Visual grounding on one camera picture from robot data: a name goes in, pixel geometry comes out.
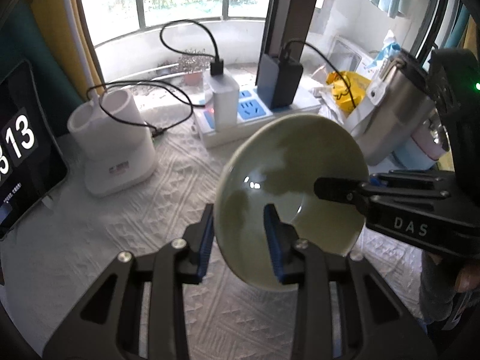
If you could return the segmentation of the person's right hand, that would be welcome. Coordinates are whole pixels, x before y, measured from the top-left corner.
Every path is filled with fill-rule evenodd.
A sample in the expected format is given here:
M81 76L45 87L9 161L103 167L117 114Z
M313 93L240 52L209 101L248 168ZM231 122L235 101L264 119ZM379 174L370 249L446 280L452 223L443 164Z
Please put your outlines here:
M473 291L479 287L480 284L480 267L468 266L463 268L456 278L454 289L458 293L466 293Z

